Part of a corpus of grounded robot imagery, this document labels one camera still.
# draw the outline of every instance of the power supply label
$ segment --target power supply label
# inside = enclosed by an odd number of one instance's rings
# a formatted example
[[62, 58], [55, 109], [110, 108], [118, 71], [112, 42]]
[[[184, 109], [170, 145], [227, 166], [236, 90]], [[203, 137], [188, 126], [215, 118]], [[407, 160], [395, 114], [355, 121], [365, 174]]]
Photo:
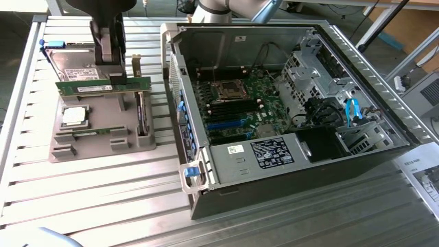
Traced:
[[282, 137], [254, 142], [251, 145], [262, 169], [295, 162]]

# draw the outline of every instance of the slatted metal surface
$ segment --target slatted metal surface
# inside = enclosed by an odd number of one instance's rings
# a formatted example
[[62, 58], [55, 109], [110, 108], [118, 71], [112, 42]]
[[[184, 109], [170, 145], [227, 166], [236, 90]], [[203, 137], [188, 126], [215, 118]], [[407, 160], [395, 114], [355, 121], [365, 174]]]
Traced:
[[[92, 41], [88, 21], [51, 17], [42, 24], [44, 39]], [[150, 152], [47, 161], [59, 96], [55, 72], [35, 47], [2, 181], [0, 233], [44, 226], [92, 247], [438, 246], [437, 219], [393, 164], [354, 180], [190, 219], [159, 57], [159, 26], [183, 21], [126, 19], [127, 71], [131, 55], [142, 54], [142, 72], [154, 82], [159, 146]]]

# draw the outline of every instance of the blue latch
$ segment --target blue latch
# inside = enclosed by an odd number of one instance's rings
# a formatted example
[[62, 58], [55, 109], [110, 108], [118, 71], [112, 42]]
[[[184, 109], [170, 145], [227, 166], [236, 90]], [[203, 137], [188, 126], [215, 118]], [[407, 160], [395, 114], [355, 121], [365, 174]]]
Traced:
[[359, 119], [363, 119], [358, 100], [355, 98], [349, 99], [349, 101], [346, 102], [346, 118], [349, 121], [349, 127], [351, 126], [351, 104], [353, 103], [354, 103], [354, 116], [358, 116]]
[[183, 110], [183, 107], [184, 107], [184, 101], [180, 101], [179, 106], [178, 106], [179, 111]]
[[188, 167], [184, 169], [184, 176], [187, 178], [200, 175], [200, 169], [198, 167]]

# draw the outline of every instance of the floor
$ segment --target floor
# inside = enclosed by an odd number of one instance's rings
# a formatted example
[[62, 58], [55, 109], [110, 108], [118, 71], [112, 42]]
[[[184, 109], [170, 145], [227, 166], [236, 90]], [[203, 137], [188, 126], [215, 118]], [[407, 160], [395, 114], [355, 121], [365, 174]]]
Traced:
[[[82, 11], [74, 9], [66, 1], [62, 1], [62, 5], [68, 15], [86, 15]], [[347, 8], [333, 8], [319, 4], [306, 4], [302, 13], [287, 13], [283, 10], [278, 10], [275, 19], [322, 19], [329, 20], [331, 24], [335, 24], [347, 36], [351, 36], [357, 25], [363, 19], [362, 7], [349, 6]], [[26, 47], [27, 36], [30, 31], [30, 24], [32, 22], [34, 13], [18, 13], [18, 12], [0, 12], [0, 21], [6, 25], [0, 25], [0, 46], [7, 47], [0, 56], [0, 108], [7, 108], [11, 99], [11, 93], [14, 89], [15, 77], [19, 70], [22, 54]], [[132, 10], [126, 13], [126, 16], [144, 16], [144, 8], [142, 1]], [[186, 14], [176, 11], [175, 0], [151, 0], [148, 3], [148, 16], [150, 17], [186, 17]], [[353, 37], [355, 43], [365, 32], [367, 31], [371, 21], [366, 20], [361, 26], [357, 34]], [[374, 64], [379, 73], [385, 76], [398, 63], [407, 56], [405, 52], [391, 48], [381, 39], [377, 39], [370, 46], [370, 49], [365, 52], [365, 55], [370, 62]], [[426, 73], [419, 69], [411, 75], [411, 81], [418, 81]], [[6, 117], [6, 111], [0, 109], [0, 126]]]

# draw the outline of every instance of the green circuit board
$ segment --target green circuit board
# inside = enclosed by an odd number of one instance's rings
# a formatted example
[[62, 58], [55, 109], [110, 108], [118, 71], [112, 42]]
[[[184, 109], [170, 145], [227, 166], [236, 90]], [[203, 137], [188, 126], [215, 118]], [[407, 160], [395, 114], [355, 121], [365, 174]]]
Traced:
[[238, 127], [208, 129], [212, 116], [208, 113], [207, 105], [222, 104], [222, 102], [218, 101], [220, 95], [215, 88], [215, 82], [207, 81], [194, 83], [194, 92], [199, 103], [202, 119], [208, 138], [214, 144], [216, 139], [224, 139], [224, 137], [230, 137], [231, 142], [234, 142], [234, 136], [236, 136], [236, 141], [244, 140], [244, 136], [246, 139], [260, 138], [256, 131], [259, 125], [271, 124], [276, 134], [282, 134], [288, 127], [290, 116], [278, 96], [279, 94], [276, 93], [278, 89], [274, 85], [274, 81], [268, 74], [264, 74], [263, 77], [259, 74], [258, 70], [254, 70], [246, 78], [240, 79], [247, 100], [259, 101], [259, 105], [255, 111], [234, 114], [242, 121], [242, 126]]
[[111, 84], [110, 79], [87, 81], [60, 81], [56, 87], [62, 96], [82, 96], [151, 90], [150, 77], [127, 78], [127, 84]]

